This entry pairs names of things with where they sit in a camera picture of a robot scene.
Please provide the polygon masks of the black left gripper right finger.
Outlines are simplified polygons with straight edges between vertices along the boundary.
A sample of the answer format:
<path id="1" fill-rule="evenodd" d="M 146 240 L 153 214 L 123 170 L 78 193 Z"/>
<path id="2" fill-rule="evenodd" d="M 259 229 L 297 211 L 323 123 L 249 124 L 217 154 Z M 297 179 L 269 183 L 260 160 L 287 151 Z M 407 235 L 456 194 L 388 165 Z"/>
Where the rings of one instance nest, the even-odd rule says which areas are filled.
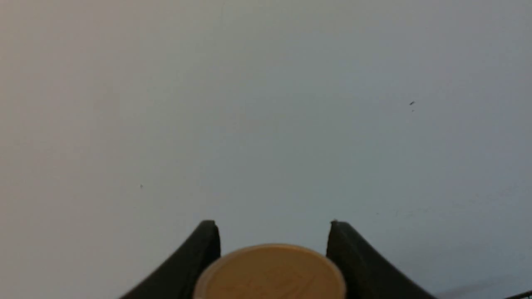
<path id="1" fill-rule="evenodd" d="M 347 222 L 331 222 L 325 255 L 342 273 L 347 299 L 434 298 L 392 265 Z"/>

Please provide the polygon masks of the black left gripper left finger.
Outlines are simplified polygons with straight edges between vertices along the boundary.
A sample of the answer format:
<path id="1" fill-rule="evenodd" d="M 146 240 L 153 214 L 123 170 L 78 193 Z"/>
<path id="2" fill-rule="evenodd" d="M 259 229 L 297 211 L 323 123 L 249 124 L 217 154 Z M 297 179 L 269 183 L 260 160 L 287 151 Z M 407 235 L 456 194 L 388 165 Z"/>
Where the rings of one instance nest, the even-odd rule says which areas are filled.
<path id="1" fill-rule="evenodd" d="M 203 220 L 157 269 L 122 299 L 192 299 L 201 274 L 221 257 L 220 232 L 214 220 Z"/>

